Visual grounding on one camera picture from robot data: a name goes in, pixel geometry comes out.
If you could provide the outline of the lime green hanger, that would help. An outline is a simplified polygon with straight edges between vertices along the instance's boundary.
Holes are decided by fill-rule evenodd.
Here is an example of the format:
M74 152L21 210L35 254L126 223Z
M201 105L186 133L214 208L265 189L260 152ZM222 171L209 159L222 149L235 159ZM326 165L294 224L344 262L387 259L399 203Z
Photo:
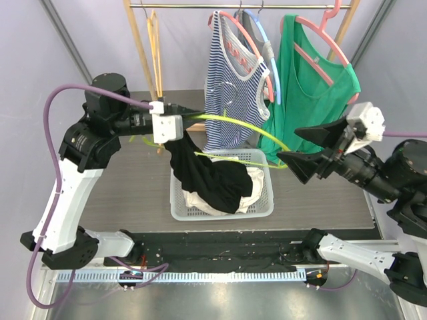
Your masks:
M233 83L230 83L229 81L222 81L222 82L220 82L214 86L215 89L212 89L210 91L215 91L216 87L220 87L220 86L224 86L224 85L225 86L231 86L234 90L234 96L232 97L232 100L231 100L231 102L232 102L238 93L238 89ZM251 129L252 131L258 132L260 135L263 135L264 137L267 137L268 139L277 143L284 151L289 151L289 148L287 145L285 145L278 138L274 137L273 135L269 134L268 132L264 131L263 129L256 127L255 125L252 125L252 124L247 123L245 121L241 121L238 119L227 117L225 113L224 113L224 115L212 115L212 114L205 114L204 113L202 115L198 115L195 117L189 117L189 120L196 120L196 122L193 125L190 125L190 127L187 130L195 129L193 127L197 127L196 125L200 124L201 122L204 122L205 120L214 120L214 121L232 123L235 125L239 125L241 127ZM135 137L136 137L136 135L132 135L131 138L129 138L129 142L130 143L133 142L135 140ZM142 137L141 139L146 145L149 145L151 147L155 147L157 150L158 149L160 149L160 150L165 149L162 144L154 143L153 139L149 140L148 138L145 138L145 137ZM210 158L214 158L214 159L220 159L220 160L226 159L225 157L222 157L222 156L207 155L207 154L202 154L201 152L195 152L195 154L196 155L204 155L206 157L210 157ZM257 165L260 167L267 167L267 168L271 168L271 169L287 169L288 168L288 166L285 163L279 163L279 165L268 165L268 164L265 165L265 164L261 164L261 163L255 163L255 162L250 162L250 161L242 161L242 160L235 160L235 162L241 163L241 164L246 164L246 165Z

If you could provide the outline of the blue white striped tank top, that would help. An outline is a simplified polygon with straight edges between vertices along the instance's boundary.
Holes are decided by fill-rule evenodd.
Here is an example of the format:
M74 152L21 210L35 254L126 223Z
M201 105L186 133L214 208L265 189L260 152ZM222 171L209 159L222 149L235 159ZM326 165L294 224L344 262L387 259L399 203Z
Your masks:
M225 11L209 18L211 45L205 81L204 112L236 119L249 127L227 121L205 121L205 150L234 149L255 136L269 119L264 103L274 100L270 70L252 37L242 24Z

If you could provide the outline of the black tank top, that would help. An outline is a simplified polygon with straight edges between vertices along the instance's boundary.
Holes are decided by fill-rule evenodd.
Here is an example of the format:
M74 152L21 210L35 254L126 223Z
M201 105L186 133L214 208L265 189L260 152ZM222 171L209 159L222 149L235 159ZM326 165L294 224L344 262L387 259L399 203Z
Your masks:
M188 132L164 144L171 154L170 165L181 188L197 193L210 207L234 214L242 197L252 195L253 182L247 167L235 161L213 162L192 141Z

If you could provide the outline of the yellow plastic hanger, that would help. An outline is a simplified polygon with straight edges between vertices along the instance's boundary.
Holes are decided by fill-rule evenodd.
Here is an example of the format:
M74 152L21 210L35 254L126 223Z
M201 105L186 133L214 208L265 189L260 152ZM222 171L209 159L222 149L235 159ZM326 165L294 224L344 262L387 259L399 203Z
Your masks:
M159 21L155 10L147 18L147 32L151 47L151 57L155 77L155 88L158 99L163 99L163 80L161 72L161 50L159 44Z

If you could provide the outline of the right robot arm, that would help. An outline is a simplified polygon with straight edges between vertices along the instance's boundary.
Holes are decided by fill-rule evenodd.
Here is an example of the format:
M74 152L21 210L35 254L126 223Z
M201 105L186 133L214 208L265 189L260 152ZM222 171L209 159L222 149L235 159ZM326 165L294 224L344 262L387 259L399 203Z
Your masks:
M335 173L386 206L376 218L389 219L413 243L413 251L383 252L347 242L313 228L299 246L308 263L343 263L389 286L403 300L426 306L426 142L405 139L382 161L374 149L369 126L342 118L329 124L301 127L297 136L322 148L317 153L282 151L282 160L306 184L313 176Z

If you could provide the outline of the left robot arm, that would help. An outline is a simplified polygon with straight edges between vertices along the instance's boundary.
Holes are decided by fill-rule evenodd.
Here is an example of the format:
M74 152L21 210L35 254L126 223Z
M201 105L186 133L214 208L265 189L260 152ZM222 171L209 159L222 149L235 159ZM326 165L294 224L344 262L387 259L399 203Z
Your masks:
M143 244L133 233L80 226L89 195L121 149L121 136L153 134L156 142L177 140L201 111L175 103L134 101L125 77L118 73L100 74L82 89L84 115L66 130L58 151L50 136L49 110L64 87L46 102L43 125L56 181L39 224L23 233L20 242L33 253L41 252L42 262L52 270L80 269L98 258L106 265L134 266L141 261Z

